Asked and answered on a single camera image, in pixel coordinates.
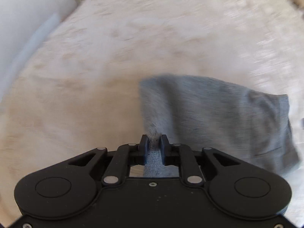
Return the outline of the grey knit pants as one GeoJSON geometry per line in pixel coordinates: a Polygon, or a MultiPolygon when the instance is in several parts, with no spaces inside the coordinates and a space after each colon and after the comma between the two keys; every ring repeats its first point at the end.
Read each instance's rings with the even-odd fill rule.
{"type": "Polygon", "coordinates": [[[139,91],[150,140],[148,176],[176,174],[161,165],[161,135],[195,151],[215,148],[280,176],[300,165],[287,95],[262,93],[209,77],[175,75],[146,78],[139,91]]]}

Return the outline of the cream embroidered bedspread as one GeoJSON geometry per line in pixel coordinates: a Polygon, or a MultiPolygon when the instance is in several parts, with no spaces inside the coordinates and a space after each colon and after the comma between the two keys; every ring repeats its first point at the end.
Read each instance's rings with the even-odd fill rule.
{"type": "Polygon", "coordinates": [[[1,102],[1,224],[25,175],[143,134],[138,83],[158,74],[287,94],[303,153],[303,19],[287,0],[86,0],[1,102]]]}

